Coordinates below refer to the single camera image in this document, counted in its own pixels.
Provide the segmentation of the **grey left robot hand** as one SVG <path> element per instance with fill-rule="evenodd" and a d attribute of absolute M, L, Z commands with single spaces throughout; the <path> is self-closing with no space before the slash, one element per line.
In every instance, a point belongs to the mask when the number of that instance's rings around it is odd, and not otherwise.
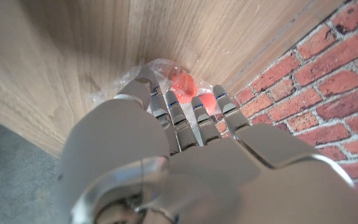
<path fill-rule="evenodd" d="M 72 129 L 57 179 L 58 223 L 358 223 L 358 193 L 334 161 L 251 124 L 213 88 L 231 133 L 199 98 L 196 138 L 175 94 L 143 68 Z"/>

